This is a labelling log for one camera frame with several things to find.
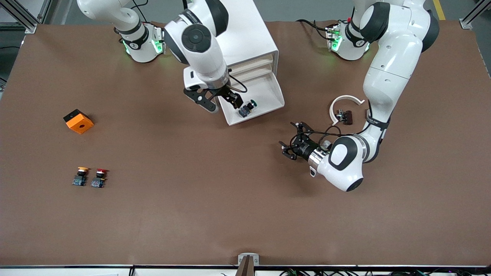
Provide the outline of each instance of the orange box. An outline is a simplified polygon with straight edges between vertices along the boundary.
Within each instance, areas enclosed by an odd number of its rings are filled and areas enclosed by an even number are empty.
[[[86,132],[89,128],[94,126],[94,123],[83,114],[80,110],[75,109],[70,114],[63,117],[66,125],[78,134]]]

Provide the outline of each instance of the brown tabletop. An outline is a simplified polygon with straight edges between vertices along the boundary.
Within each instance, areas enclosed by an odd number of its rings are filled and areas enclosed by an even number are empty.
[[[348,62],[308,26],[267,26],[286,105],[232,127],[184,96],[183,65],[131,61],[111,26],[27,35],[0,101],[0,264],[489,264],[491,82],[473,32],[440,22],[344,193],[277,142],[365,98],[376,46]],[[361,130],[366,105],[336,107]],[[83,135],[62,119],[74,109],[95,122]],[[106,186],[71,185],[78,166],[109,169]]]

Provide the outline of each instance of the metal frame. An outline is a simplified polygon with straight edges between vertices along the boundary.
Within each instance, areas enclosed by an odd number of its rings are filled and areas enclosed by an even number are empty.
[[[40,22],[31,13],[26,10],[17,0],[0,0],[0,5],[13,17],[17,22],[26,28],[26,33],[35,33],[36,26]]]
[[[491,0],[479,0],[474,8],[464,17],[460,18],[459,22],[463,29],[472,29],[472,21],[491,7]]]

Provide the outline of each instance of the black circular cap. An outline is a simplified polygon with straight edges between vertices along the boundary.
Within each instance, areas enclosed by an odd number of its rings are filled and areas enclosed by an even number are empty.
[[[211,46],[212,34],[202,24],[193,24],[184,29],[182,42],[191,52],[204,53]]]

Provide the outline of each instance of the robotic arm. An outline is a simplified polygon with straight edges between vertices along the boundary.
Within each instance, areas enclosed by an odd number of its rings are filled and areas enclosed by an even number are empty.
[[[227,29],[228,12],[219,0],[195,0],[194,4],[164,28],[164,41],[184,69],[184,94],[206,109],[218,112],[212,101],[221,96],[235,109],[244,103],[230,85],[229,69],[216,36]]]
[[[88,18],[110,22],[123,38],[126,52],[136,62],[149,62],[164,51],[162,29],[142,23],[132,9],[124,8],[130,0],[77,0]]]
[[[321,174],[342,191],[352,191],[363,181],[362,164],[377,157],[392,111],[420,54],[438,36],[438,22],[423,9],[423,3],[424,0],[405,0],[401,5],[376,2],[359,19],[362,39],[379,44],[363,84],[370,109],[361,132],[336,135],[339,138],[333,144],[320,147],[310,139],[316,132],[302,122],[294,124],[297,135],[290,145],[280,142],[285,156],[292,160],[301,156],[308,161],[312,177]]]

